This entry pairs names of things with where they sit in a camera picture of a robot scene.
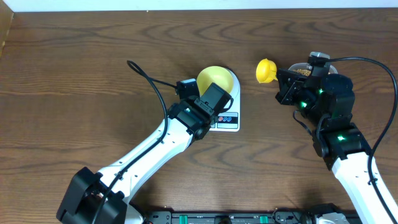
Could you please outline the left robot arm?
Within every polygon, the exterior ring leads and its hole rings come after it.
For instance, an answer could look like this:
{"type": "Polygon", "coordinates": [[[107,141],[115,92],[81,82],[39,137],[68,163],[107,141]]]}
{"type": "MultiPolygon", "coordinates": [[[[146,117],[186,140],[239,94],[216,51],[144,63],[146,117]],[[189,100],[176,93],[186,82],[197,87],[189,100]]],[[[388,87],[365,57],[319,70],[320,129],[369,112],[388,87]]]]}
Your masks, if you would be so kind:
{"type": "Polygon", "coordinates": [[[215,100],[223,94],[212,83],[201,97],[174,104],[161,125],[114,164],[97,173],[79,170],[56,218],[62,223],[142,223],[142,215],[129,205],[131,198],[168,160],[204,137],[216,120],[215,100]]]}

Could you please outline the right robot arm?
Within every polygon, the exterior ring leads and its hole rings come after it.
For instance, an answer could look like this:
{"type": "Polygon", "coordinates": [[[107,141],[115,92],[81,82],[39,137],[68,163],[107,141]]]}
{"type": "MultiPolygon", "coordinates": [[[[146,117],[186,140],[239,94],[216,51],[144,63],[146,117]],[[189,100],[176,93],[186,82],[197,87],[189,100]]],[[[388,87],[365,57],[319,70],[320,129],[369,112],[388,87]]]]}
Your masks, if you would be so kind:
{"type": "Polygon", "coordinates": [[[282,105],[294,105],[315,129],[313,146],[349,195],[363,223],[397,223],[397,204],[371,157],[371,147],[352,122],[353,83],[337,73],[320,76],[279,69],[282,105]]]}

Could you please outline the yellow measuring scoop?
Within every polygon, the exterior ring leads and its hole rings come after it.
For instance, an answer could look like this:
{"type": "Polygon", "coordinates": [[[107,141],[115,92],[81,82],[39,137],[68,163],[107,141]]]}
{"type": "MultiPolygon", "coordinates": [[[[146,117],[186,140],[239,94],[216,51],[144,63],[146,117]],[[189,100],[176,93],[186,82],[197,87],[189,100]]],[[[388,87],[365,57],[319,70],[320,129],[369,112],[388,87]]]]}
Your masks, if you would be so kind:
{"type": "Polygon", "coordinates": [[[259,83],[270,83],[277,80],[277,66],[269,59],[262,59],[256,68],[256,79],[259,83]]]}

